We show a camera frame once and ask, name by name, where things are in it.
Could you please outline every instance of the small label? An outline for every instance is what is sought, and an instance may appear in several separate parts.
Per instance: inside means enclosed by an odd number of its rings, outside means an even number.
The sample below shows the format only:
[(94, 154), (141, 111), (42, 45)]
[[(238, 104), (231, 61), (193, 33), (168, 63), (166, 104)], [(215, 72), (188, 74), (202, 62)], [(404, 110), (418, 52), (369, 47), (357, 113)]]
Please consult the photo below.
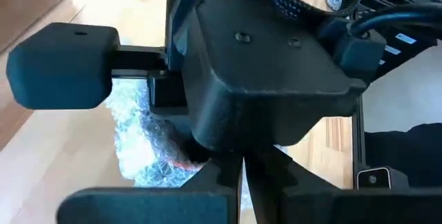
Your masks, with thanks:
[(407, 35), (404, 35), (404, 34), (402, 34), (402, 33), (399, 33), (399, 34), (396, 36), (396, 38), (399, 39), (399, 40), (401, 40), (401, 41), (406, 42), (407, 44), (414, 44), (414, 43), (416, 42), (415, 39), (412, 39), (411, 37), (409, 37), (409, 36), (407, 36)]
[(393, 48), (391, 46), (385, 45), (385, 51), (390, 52), (393, 55), (401, 54), (401, 51), (397, 48)]

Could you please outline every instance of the black plastic housing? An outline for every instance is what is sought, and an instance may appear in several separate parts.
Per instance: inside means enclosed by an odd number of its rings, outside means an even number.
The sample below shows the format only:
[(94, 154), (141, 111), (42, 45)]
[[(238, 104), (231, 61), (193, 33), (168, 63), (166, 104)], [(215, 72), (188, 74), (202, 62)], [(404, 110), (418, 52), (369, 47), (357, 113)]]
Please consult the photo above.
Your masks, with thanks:
[(6, 75), (28, 109), (92, 109), (112, 90), (118, 32), (105, 26), (49, 24), (9, 54)]
[(212, 157), (180, 188), (102, 187), (65, 199), (59, 224), (234, 224), (240, 211), (242, 156)]
[(322, 117), (351, 115), (366, 88), (263, 1), (202, 0), (188, 21), (182, 76), (192, 134), (207, 149), (295, 144)]

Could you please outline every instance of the wooden floor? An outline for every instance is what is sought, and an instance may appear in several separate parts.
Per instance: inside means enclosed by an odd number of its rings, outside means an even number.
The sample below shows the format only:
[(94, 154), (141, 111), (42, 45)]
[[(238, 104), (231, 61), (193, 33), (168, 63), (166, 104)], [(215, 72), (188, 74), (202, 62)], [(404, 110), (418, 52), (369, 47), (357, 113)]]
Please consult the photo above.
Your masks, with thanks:
[[(325, 0), (305, 0), (326, 9)], [(114, 26), (133, 45), (161, 46), (165, 0), (63, 0), (21, 39), (54, 21)], [(60, 201), (92, 186), (130, 187), (121, 177), (114, 122), (91, 111), (31, 111), (13, 99), (0, 55), (0, 223), (54, 223)], [(294, 160), (339, 187), (352, 186), (350, 118), (320, 121), (296, 146)]]

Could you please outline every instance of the screw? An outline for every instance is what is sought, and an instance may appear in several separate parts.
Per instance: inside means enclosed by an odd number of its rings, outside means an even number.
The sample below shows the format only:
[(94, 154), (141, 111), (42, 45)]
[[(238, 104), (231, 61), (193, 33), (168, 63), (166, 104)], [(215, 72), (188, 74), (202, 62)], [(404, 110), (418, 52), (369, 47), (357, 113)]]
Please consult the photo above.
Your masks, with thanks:
[(248, 44), (251, 41), (250, 36), (243, 32), (235, 33), (235, 39), (236, 41), (242, 42), (244, 44)]
[(290, 38), (288, 43), (289, 43), (290, 46), (293, 46), (295, 48), (300, 48), (301, 47), (301, 40), (299, 40), (297, 37)]
[(369, 177), (368, 177), (368, 181), (369, 181), (371, 184), (375, 184), (377, 180), (378, 180), (378, 179), (377, 179), (375, 176), (369, 176)]

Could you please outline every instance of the black fabric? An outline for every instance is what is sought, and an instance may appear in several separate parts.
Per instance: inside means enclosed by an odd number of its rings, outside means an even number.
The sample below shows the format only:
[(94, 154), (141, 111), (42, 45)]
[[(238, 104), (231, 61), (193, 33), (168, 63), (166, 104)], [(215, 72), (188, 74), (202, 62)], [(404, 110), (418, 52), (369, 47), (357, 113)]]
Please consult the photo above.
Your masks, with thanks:
[(367, 164), (390, 166), (408, 176), (410, 187), (442, 186), (442, 124), (408, 132), (365, 133)]

